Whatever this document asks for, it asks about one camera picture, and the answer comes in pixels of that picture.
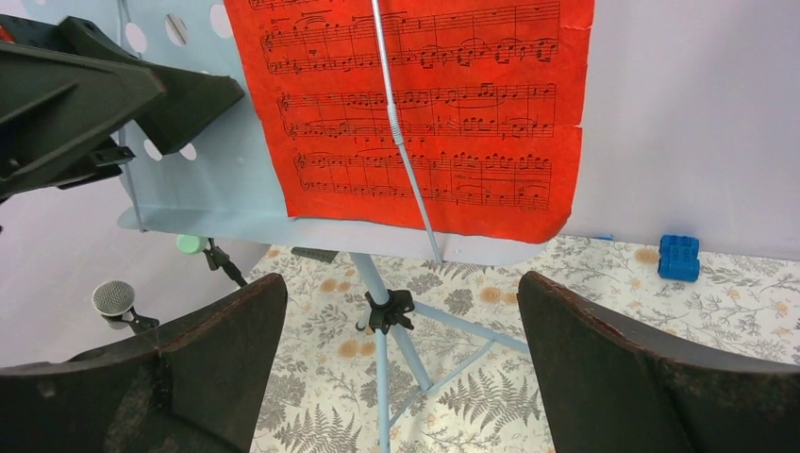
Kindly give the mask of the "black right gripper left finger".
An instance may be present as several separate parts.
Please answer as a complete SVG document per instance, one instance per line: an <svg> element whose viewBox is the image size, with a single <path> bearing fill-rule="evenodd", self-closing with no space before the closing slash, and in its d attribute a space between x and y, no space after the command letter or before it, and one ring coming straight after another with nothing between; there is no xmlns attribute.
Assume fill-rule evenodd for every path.
<svg viewBox="0 0 800 453"><path fill-rule="evenodd" d="M246 452L282 334L284 278L61 363L1 371L5 452Z"/></svg>

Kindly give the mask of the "red sheet music page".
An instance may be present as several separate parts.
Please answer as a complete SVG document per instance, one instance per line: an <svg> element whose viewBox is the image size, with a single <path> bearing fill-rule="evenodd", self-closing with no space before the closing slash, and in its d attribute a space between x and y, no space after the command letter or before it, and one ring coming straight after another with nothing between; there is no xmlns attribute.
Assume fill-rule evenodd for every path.
<svg viewBox="0 0 800 453"><path fill-rule="evenodd" d="M291 217L544 243L572 210L592 1L228 1Z"/></svg>

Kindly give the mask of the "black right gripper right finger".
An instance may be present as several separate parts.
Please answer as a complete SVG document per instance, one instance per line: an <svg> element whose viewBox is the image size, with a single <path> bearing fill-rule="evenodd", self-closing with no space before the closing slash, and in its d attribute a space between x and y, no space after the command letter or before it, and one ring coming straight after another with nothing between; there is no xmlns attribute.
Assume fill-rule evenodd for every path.
<svg viewBox="0 0 800 453"><path fill-rule="evenodd" d="M796 365L681 339L534 271L518 303L557 451L798 450Z"/></svg>

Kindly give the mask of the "light blue music stand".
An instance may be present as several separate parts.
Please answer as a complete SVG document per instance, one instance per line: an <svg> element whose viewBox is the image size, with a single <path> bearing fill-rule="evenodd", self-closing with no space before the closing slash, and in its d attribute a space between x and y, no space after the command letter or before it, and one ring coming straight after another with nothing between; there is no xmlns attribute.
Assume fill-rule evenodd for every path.
<svg viewBox="0 0 800 453"><path fill-rule="evenodd" d="M487 264L523 258L545 243L441 233L362 220L291 217L268 150L264 129L247 87L241 56L226 13L228 1L29 1L38 21L75 16L95 23L137 59L164 66L231 76L244 89L243 102L180 151L163 155L136 125L123 138L142 161L125 170L132 205L122 227L252 242L311 242L348 252L368 288L370 325L375 329L379 444L390 448L387 341L394 338L423 391L433 388L408 336L414 311L408 291L389 291L373 254L415 255Z"/></svg>

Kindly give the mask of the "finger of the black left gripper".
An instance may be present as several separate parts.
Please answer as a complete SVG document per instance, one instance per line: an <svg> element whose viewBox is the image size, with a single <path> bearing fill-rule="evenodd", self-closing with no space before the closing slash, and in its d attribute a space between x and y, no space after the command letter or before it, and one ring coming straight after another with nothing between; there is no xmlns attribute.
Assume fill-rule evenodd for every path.
<svg viewBox="0 0 800 453"><path fill-rule="evenodd" d="M58 30L80 56L139 66L156 76L166 93L135 121L163 155L180 151L244 98L234 78L137 59L88 20L69 16Z"/></svg>
<svg viewBox="0 0 800 453"><path fill-rule="evenodd" d="M112 133L165 94L139 66L2 43L2 199L120 176L135 155Z"/></svg>

